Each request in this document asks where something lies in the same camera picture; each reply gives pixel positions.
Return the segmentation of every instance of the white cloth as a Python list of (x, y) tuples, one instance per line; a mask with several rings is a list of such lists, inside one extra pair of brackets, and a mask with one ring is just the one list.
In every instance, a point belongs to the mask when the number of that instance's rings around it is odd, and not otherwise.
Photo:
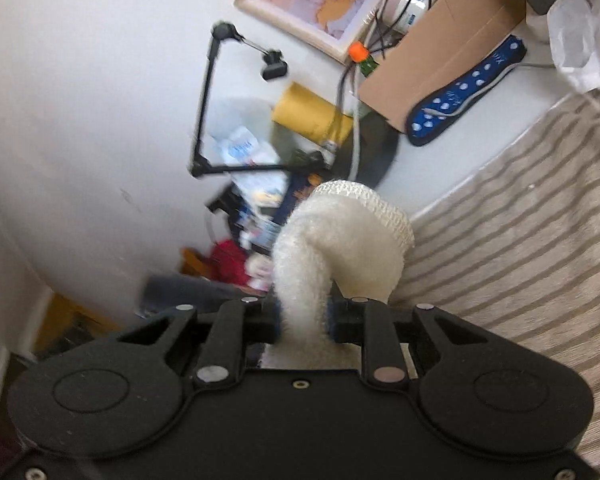
[(326, 332), (335, 281), (346, 298), (387, 302), (413, 245), (406, 215), (353, 182), (327, 182), (296, 208), (273, 249), (274, 288), (282, 305), (280, 341), (263, 368), (359, 368), (360, 349)]

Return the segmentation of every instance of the plastic bag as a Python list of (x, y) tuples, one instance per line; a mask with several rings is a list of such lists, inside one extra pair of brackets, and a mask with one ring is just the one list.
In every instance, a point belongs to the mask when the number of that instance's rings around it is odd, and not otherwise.
[[(278, 164), (276, 150), (265, 140), (258, 140), (244, 126), (218, 142), (222, 162), (230, 166)], [(288, 178), (283, 171), (232, 173), (235, 185), (252, 207), (277, 206), (286, 192)]]
[(600, 89), (600, 0), (557, 0), (547, 21), (558, 72), (577, 92)]

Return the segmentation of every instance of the orange cap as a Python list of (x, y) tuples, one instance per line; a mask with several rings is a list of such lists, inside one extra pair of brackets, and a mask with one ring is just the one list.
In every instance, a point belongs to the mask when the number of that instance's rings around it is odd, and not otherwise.
[(356, 41), (349, 47), (349, 57), (356, 63), (359, 63), (369, 57), (369, 51), (362, 43)]

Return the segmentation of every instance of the cardboard box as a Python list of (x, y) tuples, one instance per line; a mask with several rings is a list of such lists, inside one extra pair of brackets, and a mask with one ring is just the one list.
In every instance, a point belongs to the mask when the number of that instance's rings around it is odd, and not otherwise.
[(438, 0), (362, 83), (360, 99), (404, 132), (413, 106), (483, 60), (525, 11), (525, 0)]

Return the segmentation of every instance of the white floor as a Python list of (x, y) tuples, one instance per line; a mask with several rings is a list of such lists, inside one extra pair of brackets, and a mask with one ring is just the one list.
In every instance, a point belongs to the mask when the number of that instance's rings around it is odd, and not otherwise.
[[(516, 33), (526, 62), (550, 62), (548, 46)], [(517, 68), (462, 118), (427, 146), (400, 138), (394, 164), (378, 186), (389, 202), (417, 216), (516, 140), (570, 92), (555, 70)]]

